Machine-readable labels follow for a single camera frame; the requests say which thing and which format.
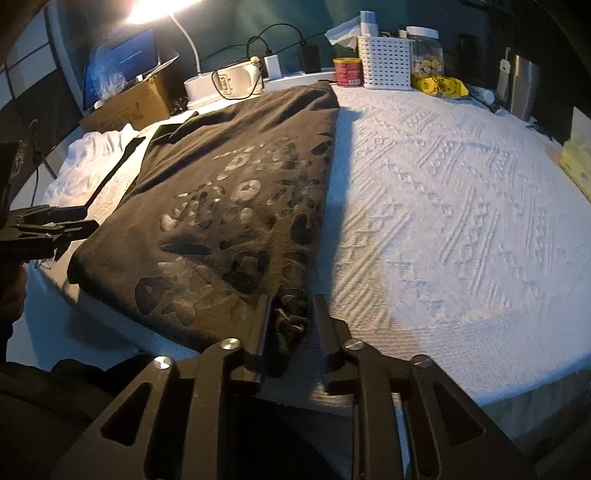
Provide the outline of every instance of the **white cloth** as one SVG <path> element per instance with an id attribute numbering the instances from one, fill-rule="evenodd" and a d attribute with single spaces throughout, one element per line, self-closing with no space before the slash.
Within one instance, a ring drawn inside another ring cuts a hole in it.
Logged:
<path id="1" fill-rule="evenodd" d="M 324 34 L 331 45 L 342 45 L 346 48 L 357 48 L 357 37 L 361 36 L 361 16 L 331 28 Z"/>
<path id="2" fill-rule="evenodd" d="M 48 186 L 43 203 L 56 207 L 84 205 L 137 135 L 127 124 L 121 132 L 92 132 L 76 140 L 68 148 L 58 177 Z"/>

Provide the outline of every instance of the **black power adapter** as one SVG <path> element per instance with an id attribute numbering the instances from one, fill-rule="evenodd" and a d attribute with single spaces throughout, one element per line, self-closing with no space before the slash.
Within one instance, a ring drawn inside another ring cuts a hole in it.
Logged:
<path id="1" fill-rule="evenodd" d="M 300 46 L 300 65 L 304 73 L 320 73 L 322 65 L 320 64 L 320 49 L 317 45 Z"/>

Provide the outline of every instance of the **yellow package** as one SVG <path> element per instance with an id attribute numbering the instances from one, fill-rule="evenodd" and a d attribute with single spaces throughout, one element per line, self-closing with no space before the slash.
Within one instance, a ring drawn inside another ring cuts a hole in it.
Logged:
<path id="1" fill-rule="evenodd" d="M 558 164 L 591 202 L 591 119 L 577 108 Z"/>
<path id="2" fill-rule="evenodd" d="M 589 152 L 569 140 L 564 143 L 558 164 L 591 202 L 591 155 Z"/>
<path id="3" fill-rule="evenodd" d="M 452 77 L 425 77 L 413 75 L 413 87 L 423 93 L 443 98 L 462 98 L 468 96 L 468 89 L 464 84 Z"/>

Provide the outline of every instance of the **red can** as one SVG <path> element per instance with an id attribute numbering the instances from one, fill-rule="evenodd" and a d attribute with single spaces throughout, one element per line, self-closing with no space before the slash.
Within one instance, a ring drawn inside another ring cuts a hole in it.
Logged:
<path id="1" fill-rule="evenodd" d="M 334 59 L 336 83 L 340 87 L 361 87 L 361 59 Z"/>

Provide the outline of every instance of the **metal screw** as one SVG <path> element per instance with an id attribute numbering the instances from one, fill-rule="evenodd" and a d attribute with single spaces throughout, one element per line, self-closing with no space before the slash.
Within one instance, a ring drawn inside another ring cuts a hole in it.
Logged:
<path id="1" fill-rule="evenodd" d="M 157 356 L 154 360 L 152 360 L 152 364 L 158 370 L 166 370 L 172 366 L 173 359 L 168 356 Z"/>
<path id="2" fill-rule="evenodd" d="M 226 338 L 220 342 L 220 347 L 224 350 L 236 350 L 240 348 L 240 340 L 237 338 Z"/>
<path id="3" fill-rule="evenodd" d="M 365 344 L 356 338 L 352 338 L 351 340 L 347 340 L 345 342 L 345 348 L 347 350 L 361 350 L 364 346 Z"/>
<path id="4" fill-rule="evenodd" d="M 416 365 L 419 368 L 429 368 L 433 365 L 433 360 L 427 355 L 417 355 L 413 358 L 413 365 Z"/>

